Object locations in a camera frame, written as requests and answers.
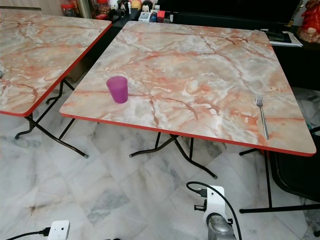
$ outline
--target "figurine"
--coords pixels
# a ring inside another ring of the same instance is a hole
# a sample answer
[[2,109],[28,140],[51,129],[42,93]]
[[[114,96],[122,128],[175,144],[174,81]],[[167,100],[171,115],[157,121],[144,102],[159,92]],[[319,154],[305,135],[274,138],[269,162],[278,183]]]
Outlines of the figurine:
[[110,8],[112,10],[118,10],[119,9],[119,5],[118,5],[118,1],[117,0],[110,0]]
[[153,3],[150,0],[144,0],[142,3],[142,12],[150,13]]
[[309,0],[305,7],[304,20],[297,33],[306,42],[320,44],[320,0]]
[[141,2],[138,0],[132,0],[131,8],[138,9],[138,11],[139,11],[141,9]]
[[120,3],[120,9],[121,10],[126,10],[126,6],[123,2]]

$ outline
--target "black chair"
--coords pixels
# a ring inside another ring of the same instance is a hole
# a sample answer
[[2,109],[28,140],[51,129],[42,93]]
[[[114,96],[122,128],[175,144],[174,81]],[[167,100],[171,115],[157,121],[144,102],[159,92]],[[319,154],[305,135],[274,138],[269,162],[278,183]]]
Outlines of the black chair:
[[[320,131],[320,127],[310,132]],[[312,135],[317,153],[312,157],[289,155],[264,150],[264,162],[266,172],[266,184],[269,207],[240,209],[241,214],[248,213],[272,213],[320,209],[320,136]],[[245,155],[258,151],[253,148],[239,154]],[[268,157],[270,159],[272,178],[284,191],[318,202],[316,204],[295,206],[273,206],[272,193],[269,179]]]
[[[310,132],[320,131],[320,127]],[[282,190],[320,203],[320,136],[311,135],[317,148],[312,157],[273,153],[270,155],[272,178]]]

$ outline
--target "silver fork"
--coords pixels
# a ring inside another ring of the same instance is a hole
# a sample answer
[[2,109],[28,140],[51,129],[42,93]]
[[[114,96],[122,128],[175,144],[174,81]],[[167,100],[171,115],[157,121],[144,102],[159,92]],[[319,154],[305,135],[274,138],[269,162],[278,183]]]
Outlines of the silver fork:
[[255,104],[260,109],[265,139],[269,139],[267,124],[266,124],[266,119],[265,119],[265,114],[264,114],[264,109],[263,109],[264,104],[263,104],[263,96],[262,95],[257,95],[255,97]]

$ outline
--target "folding table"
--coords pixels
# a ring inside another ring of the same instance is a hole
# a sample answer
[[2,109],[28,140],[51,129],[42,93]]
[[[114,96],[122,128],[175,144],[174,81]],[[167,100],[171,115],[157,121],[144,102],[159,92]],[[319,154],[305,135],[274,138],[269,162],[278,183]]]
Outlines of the folding table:
[[[0,21],[0,113],[29,121],[29,129],[19,132],[15,139],[36,127],[87,158],[85,153],[61,140],[74,119],[59,137],[39,122],[61,97],[64,84],[74,90],[65,76],[107,32],[111,22],[10,13],[2,13]],[[58,84],[58,96],[49,98],[46,103],[53,101],[51,105],[37,120],[33,119],[33,111]]]
[[[106,86],[128,79],[128,101]],[[266,140],[256,94],[264,97]],[[65,117],[158,132],[156,152],[174,142],[190,163],[194,138],[312,156],[315,144],[264,32],[128,22],[60,109]],[[161,133],[170,139],[159,146]],[[178,136],[190,137],[187,155]]]

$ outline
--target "white device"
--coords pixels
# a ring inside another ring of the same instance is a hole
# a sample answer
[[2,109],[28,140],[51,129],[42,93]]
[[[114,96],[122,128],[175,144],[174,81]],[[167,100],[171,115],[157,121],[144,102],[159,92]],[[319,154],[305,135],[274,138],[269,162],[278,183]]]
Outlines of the white device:
[[149,22],[151,17],[150,12],[141,12],[140,17],[139,17],[139,22]]
[[[225,196],[222,186],[210,186]],[[198,195],[206,198],[203,206],[194,205],[194,210],[204,212],[203,221],[208,228],[208,240],[237,240],[232,228],[233,220],[226,215],[224,199],[209,187],[206,190],[198,188]]]
[[69,229],[70,222],[68,220],[54,221],[47,240],[66,240],[69,235]]
[[[225,189],[222,186],[210,186],[218,190],[223,196],[225,195]],[[208,227],[207,218],[211,213],[220,214],[224,219],[228,220],[225,201],[208,187],[206,189],[206,194],[206,210],[203,216],[205,226]]]

